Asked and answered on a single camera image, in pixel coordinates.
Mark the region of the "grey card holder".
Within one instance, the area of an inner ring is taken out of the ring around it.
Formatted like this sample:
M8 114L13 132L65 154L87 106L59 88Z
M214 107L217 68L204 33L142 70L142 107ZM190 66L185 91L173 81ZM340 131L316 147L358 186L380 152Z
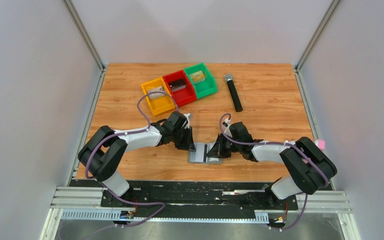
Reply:
M194 143L195 151L189 151L187 162L190 164L207 164L207 165L216 165L222 164L223 159L217 157L208 157L207 153L215 145L215 142L203 143L196 142Z

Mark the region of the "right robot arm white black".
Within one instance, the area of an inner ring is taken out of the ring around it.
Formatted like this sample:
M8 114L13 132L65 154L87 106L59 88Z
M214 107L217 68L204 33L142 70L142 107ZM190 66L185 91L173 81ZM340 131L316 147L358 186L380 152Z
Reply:
M222 133L207 152L210 158L226 159L239 153L251 162L283 163L289 173L271 184L265 195L266 204L278 209L286 198L314 194L326 187L338 170L322 150L322 142L303 136L296 141L275 142L255 139L242 122L221 124Z

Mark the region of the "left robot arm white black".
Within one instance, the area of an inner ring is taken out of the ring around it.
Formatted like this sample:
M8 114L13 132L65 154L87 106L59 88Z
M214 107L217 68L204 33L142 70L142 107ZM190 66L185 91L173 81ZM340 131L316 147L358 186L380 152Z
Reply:
M178 150L194 152L191 115L173 111L168 118L153 122L149 127L114 130L107 125L100 127L77 154L92 177L114 193L120 206L129 206L133 201L130 185L117 168L125 153L173 143Z

